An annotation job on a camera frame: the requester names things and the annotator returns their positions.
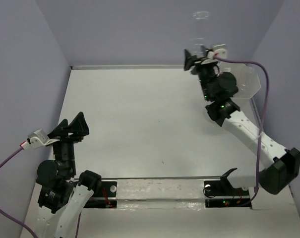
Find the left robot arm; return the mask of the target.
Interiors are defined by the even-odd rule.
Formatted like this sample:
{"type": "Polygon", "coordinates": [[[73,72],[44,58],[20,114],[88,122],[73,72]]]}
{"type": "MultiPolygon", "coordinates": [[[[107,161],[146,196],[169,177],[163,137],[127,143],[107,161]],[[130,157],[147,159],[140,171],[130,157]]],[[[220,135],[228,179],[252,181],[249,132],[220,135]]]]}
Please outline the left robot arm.
{"type": "Polygon", "coordinates": [[[66,238],[74,227],[87,201],[101,190],[102,177],[85,170],[76,176],[74,145],[89,135],[84,113],[72,122],[63,119],[49,134],[40,130],[32,143],[52,146],[52,160],[41,162],[37,168],[36,184],[41,186],[35,234],[39,238],[66,238]]]}

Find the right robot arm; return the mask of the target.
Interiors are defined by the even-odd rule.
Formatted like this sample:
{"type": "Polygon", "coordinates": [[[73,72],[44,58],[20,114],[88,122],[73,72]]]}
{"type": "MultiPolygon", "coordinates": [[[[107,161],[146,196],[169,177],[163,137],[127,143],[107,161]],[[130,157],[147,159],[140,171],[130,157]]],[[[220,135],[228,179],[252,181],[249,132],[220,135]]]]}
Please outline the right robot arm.
{"type": "Polygon", "coordinates": [[[255,62],[226,59],[227,51],[203,49],[203,54],[193,55],[184,50],[184,70],[198,77],[206,111],[214,123],[234,135],[256,156],[253,176],[228,175],[219,182],[220,191],[231,194],[237,188],[261,187],[276,195],[299,174],[300,151],[288,149],[263,131],[264,121],[255,125],[242,111],[242,101],[251,99],[260,89],[255,62]]]}

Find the white translucent bin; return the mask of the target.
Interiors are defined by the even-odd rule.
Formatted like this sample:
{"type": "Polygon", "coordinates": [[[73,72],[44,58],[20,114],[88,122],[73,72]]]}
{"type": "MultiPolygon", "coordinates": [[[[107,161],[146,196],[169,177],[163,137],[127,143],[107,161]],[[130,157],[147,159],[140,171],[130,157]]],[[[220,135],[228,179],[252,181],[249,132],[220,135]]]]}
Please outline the white translucent bin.
{"type": "Polygon", "coordinates": [[[259,77],[253,67],[243,63],[220,62],[221,72],[230,72],[237,80],[238,92],[233,99],[250,100],[261,88],[259,77]]]}

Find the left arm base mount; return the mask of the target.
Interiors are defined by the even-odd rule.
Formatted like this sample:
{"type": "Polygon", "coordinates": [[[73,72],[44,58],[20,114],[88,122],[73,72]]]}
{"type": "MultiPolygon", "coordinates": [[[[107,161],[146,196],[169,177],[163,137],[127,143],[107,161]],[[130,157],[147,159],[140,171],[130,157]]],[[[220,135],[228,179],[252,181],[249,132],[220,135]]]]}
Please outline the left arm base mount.
{"type": "Polygon", "coordinates": [[[86,202],[84,208],[115,209],[117,208],[117,181],[102,180],[100,190],[86,202]]]}

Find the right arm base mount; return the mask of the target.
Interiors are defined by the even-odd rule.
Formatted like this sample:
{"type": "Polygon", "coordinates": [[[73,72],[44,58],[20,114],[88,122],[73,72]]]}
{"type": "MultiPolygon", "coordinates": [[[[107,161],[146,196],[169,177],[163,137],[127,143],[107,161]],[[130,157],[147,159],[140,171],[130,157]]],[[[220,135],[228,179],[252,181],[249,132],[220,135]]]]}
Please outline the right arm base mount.
{"type": "Polygon", "coordinates": [[[228,176],[237,170],[232,168],[218,179],[205,180],[203,195],[206,208],[252,208],[250,194],[240,188],[233,188],[228,176]]]}

